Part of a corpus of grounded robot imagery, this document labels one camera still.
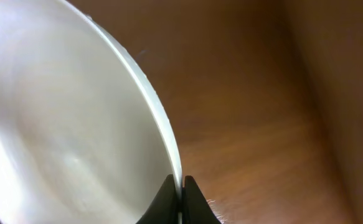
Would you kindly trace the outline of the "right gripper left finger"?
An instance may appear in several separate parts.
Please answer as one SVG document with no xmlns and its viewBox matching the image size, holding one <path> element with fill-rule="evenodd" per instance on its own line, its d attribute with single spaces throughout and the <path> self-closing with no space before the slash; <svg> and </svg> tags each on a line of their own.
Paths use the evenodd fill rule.
<svg viewBox="0 0 363 224">
<path fill-rule="evenodd" d="M 147 211 L 136 224 L 177 224 L 179 199 L 172 174 L 169 174 Z"/>
</svg>

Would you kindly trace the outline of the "white plate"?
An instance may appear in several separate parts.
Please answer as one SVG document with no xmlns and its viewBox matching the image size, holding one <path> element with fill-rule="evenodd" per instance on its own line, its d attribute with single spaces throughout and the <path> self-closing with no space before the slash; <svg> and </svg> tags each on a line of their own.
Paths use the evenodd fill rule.
<svg viewBox="0 0 363 224">
<path fill-rule="evenodd" d="M 0 1 L 0 222 L 136 223 L 182 168 L 146 75 L 67 1 Z"/>
</svg>

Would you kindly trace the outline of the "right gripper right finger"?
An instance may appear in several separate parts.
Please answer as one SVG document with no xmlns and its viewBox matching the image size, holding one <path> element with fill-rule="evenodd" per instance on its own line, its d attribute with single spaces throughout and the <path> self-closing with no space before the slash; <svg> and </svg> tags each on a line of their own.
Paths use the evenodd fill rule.
<svg viewBox="0 0 363 224">
<path fill-rule="evenodd" d="M 182 188 L 183 224 L 221 224 L 193 178 L 185 176 Z"/>
</svg>

